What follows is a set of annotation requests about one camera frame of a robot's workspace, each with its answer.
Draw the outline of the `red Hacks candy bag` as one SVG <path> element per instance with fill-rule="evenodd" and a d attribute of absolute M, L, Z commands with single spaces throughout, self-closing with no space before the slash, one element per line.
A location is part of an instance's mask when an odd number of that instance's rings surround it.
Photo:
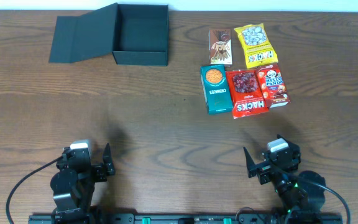
<path fill-rule="evenodd" d="M 255 70 L 227 71 L 226 78 L 233 103 L 234 119 L 269 111 L 259 88 Z"/>

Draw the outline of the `teal Chunkies cookie box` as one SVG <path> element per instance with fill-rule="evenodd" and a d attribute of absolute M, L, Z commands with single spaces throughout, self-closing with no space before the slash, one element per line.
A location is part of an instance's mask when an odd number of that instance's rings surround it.
<path fill-rule="evenodd" d="M 208 114 L 232 111 L 233 104 L 224 65 L 201 67 L 200 78 Z"/>

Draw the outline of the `red Hello Panda box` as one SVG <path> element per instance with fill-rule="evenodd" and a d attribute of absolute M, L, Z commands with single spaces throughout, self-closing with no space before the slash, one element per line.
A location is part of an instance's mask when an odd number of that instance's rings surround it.
<path fill-rule="evenodd" d="M 289 104 L 290 97 L 278 63 L 258 67 L 255 74 L 268 108 Z"/>

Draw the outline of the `yellow Hacks candy bag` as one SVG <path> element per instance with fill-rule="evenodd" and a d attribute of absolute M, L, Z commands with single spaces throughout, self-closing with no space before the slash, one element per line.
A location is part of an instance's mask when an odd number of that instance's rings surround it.
<path fill-rule="evenodd" d="M 234 28 L 244 51 L 247 68 L 278 62 L 278 55 L 269 41 L 263 23 Z"/>

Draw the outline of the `brown Pocky box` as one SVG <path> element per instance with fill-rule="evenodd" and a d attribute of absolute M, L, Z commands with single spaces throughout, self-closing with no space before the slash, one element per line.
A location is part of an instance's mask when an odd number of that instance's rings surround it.
<path fill-rule="evenodd" d="M 230 29 L 210 29 L 209 64 L 232 66 L 232 44 Z"/>

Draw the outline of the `black gift box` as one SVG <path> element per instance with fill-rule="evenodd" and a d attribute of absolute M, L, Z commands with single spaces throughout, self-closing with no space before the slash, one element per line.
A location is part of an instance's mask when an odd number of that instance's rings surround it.
<path fill-rule="evenodd" d="M 74 63 L 111 54 L 118 65 L 168 64 L 167 5 L 114 3 L 81 16 L 59 16 L 49 61 Z"/>

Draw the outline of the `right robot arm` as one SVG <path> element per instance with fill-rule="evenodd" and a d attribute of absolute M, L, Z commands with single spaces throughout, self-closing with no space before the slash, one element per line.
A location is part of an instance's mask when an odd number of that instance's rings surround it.
<path fill-rule="evenodd" d="M 263 223 L 324 223 L 329 216 L 321 213 L 325 203 L 326 181 L 316 172 L 306 170 L 296 175 L 301 163 L 299 145 L 278 135 L 262 153 L 264 161 L 256 164 L 244 149 L 249 178 L 257 177 L 261 185 L 272 184 L 283 207 L 271 213 L 254 214 Z"/>

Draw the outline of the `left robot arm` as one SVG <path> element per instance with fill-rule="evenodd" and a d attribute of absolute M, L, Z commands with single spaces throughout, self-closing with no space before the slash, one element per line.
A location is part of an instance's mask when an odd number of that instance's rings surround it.
<path fill-rule="evenodd" d="M 65 147 L 57 161 L 59 172 L 50 182 L 56 209 L 52 212 L 52 223 L 106 223 L 106 216 L 91 201 L 95 184 L 107 181 L 116 171 L 110 145 L 103 151 L 103 161 L 91 163 L 91 144 L 79 140 Z"/>

